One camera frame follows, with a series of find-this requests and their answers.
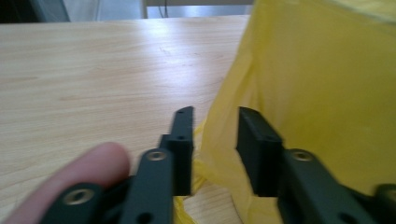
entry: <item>yellow plastic bag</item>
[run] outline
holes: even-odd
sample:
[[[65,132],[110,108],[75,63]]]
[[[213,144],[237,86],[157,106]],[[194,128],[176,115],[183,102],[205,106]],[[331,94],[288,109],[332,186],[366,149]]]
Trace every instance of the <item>yellow plastic bag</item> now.
[[[244,223],[280,218],[274,200],[252,196],[235,152],[238,106],[261,111],[287,148],[314,152],[349,187],[371,194],[374,185],[396,182],[396,10],[359,2],[367,3],[256,2],[234,64],[196,131],[202,141],[195,172],[231,192]]]

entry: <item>wooden tabletop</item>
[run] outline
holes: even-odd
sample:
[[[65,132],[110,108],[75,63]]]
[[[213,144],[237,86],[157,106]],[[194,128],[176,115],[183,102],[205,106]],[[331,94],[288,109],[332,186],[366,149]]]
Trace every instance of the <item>wooden tabletop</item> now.
[[[174,111],[193,105],[202,121],[247,21],[0,25],[0,222],[86,149],[118,142],[136,161]],[[226,189],[206,184],[189,200],[199,223],[240,223]]]

